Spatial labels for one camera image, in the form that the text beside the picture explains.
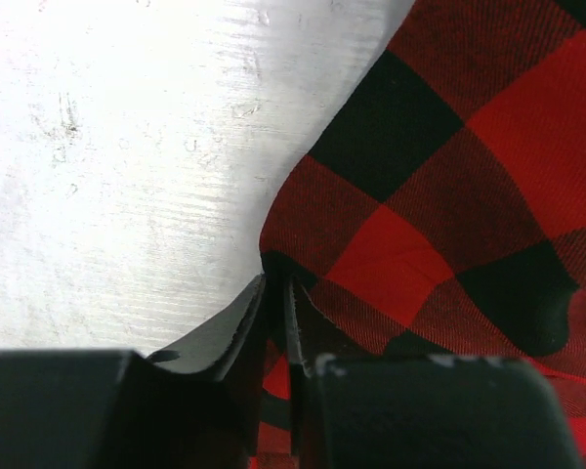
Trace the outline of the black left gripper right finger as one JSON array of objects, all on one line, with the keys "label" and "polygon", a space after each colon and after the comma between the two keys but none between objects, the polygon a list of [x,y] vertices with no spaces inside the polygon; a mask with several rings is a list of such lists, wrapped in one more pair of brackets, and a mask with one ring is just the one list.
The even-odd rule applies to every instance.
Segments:
[{"label": "black left gripper right finger", "polygon": [[319,353],[313,341],[320,333],[320,313],[296,277],[291,277],[285,287],[284,322],[291,387],[291,449],[299,457],[307,457],[313,447],[309,438],[314,424],[314,364]]}]

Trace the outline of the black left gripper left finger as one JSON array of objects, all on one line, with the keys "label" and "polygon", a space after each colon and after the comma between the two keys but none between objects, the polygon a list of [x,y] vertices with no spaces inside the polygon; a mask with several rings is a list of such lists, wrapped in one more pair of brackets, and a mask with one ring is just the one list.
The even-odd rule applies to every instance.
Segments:
[{"label": "black left gripper left finger", "polygon": [[248,457],[257,447],[267,345],[266,279],[144,366],[148,457]]}]

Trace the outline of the red black plaid shirt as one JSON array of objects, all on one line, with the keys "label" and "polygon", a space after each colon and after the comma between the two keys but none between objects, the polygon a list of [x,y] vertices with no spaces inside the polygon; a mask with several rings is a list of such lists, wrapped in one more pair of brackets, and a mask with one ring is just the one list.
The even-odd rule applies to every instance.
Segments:
[{"label": "red black plaid shirt", "polygon": [[586,466],[586,1],[417,1],[260,235],[365,352],[530,360]]}]

